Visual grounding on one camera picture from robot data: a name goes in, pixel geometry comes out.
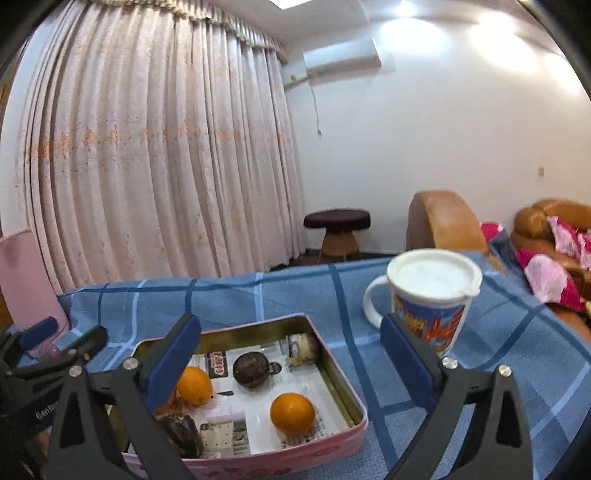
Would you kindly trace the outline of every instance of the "stool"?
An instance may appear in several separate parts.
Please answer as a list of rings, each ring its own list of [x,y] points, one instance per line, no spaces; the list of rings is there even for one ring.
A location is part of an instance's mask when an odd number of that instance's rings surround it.
[[[326,228],[318,263],[322,255],[343,257],[359,251],[359,244],[354,231],[367,230],[371,226],[371,217],[366,210],[335,209],[311,213],[304,218],[306,228]]]

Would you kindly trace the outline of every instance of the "floor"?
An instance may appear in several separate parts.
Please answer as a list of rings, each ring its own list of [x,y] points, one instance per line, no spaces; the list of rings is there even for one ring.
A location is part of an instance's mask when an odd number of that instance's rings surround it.
[[[342,263],[344,262],[343,258],[336,258],[336,257],[327,257],[322,256],[319,261],[319,250],[307,250],[299,258],[296,258],[290,262],[289,265],[278,265],[277,267],[271,269],[271,271],[283,270],[285,268],[290,267],[307,267],[309,265],[325,265],[331,263]],[[352,254],[347,257],[347,261],[355,261],[355,260],[367,260],[369,258],[389,258],[392,257],[392,254],[370,254],[370,253],[356,253]]]

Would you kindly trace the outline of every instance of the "metal screw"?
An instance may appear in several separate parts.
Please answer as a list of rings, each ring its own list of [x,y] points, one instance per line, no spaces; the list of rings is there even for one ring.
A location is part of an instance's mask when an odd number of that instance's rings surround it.
[[[503,376],[503,377],[510,377],[511,374],[513,373],[513,370],[511,369],[511,367],[509,365],[499,365],[499,373]]]
[[[82,374],[82,367],[80,365],[74,365],[73,367],[70,367],[69,373],[71,377],[79,377]]]
[[[460,363],[451,356],[443,357],[443,360],[441,360],[441,364],[448,370],[455,370],[457,367],[460,366]]]
[[[137,358],[128,358],[123,362],[123,368],[126,370],[135,370],[138,368],[139,360]]]

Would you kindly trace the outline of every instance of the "mug handle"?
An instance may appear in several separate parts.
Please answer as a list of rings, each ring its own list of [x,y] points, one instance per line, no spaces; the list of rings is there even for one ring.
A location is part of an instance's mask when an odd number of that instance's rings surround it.
[[[371,301],[371,293],[375,287],[388,284],[388,277],[386,275],[382,275],[369,284],[369,287],[367,290],[365,290],[365,294],[363,295],[363,312],[365,313],[365,316],[369,322],[377,329],[379,329],[380,325],[382,324],[382,318],[384,318],[384,316],[380,315],[375,309],[374,304]]]

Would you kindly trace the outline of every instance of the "blue gripper pad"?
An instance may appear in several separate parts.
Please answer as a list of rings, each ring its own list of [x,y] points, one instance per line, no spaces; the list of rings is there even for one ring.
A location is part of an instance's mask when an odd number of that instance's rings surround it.
[[[21,332],[19,344],[23,350],[32,350],[44,340],[57,333],[57,320],[49,317],[41,323]]]
[[[380,338],[413,402],[427,412],[433,411],[436,392],[443,382],[438,356],[427,343],[414,337],[396,314],[384,317]]]
[[[201,321],[195,315],[185,315],[184,325],[174,327],[162,342],[170,342],[160,361],[152,368],[145,386],[145,406],[149,411],[161,407],[168,400],[183,370],[201,341]]]

